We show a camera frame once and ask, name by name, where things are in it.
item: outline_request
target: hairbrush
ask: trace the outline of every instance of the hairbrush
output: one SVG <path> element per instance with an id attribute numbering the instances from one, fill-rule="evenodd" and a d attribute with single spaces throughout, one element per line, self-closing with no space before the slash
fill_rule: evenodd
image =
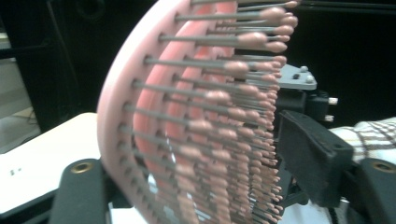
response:
<path id="1" fill-rule="evenodd" d="M 297 5 L 159 0 L 128 36 L 101 93 L 98 141 L 148 223 L 281 219 L 271 131 L 286 58 L 274 55 L 297 25 L 285 8 Z"/>

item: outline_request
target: pink hairbrush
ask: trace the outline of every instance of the pink hairbrush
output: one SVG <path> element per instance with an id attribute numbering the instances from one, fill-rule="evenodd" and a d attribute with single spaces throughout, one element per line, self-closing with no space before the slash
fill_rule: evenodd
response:
<path id="1" fill-rule="evenodd" d="M 297 2 L 266 2 L 160 0 L 121 48 L 98 106 L 99 146 L 148 223 L 280 219 L 270 132 L 286 59 L 234 55 L 286 49 L 297 20 L 283 7 Z"/>

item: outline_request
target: hairbrush head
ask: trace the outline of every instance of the hairbrush head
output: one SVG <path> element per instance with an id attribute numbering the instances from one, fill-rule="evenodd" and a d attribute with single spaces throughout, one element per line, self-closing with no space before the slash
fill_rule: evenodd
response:
<path id="1" fill-rule="evenodd" d="M 270 131 L 286 58 L 234 50 L 285 50 L 296 20 L 284 7 L 295 2 L 238 8 L 248 2 L 159 0 L 109 71 L 102 162 L 148 223 L 280 219 Z"/>

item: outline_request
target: silver connector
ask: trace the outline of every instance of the silver connector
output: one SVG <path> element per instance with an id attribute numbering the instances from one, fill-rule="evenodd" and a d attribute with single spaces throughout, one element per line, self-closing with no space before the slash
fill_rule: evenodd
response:
<path id="1" fill-rule="evenodd" d="M 333 115 L 326 115 L 324 117 L 324 121 L 333 122 L 334 121 L 334 116 Z"/>
<path id="2" fill-rule="evenodd" d="M 329 98 L 329 105 L 338 105 L 338 98 Z"/>

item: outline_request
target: plaid fabric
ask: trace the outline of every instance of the plaid fabric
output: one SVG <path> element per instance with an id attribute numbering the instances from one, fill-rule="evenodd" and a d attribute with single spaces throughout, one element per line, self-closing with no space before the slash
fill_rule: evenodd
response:
<path id="1" fill-rule="evenodd" d="M 353 160 L 377 158 L 396 164 L 396 117 L 330 129 L 355 148 Z"/>

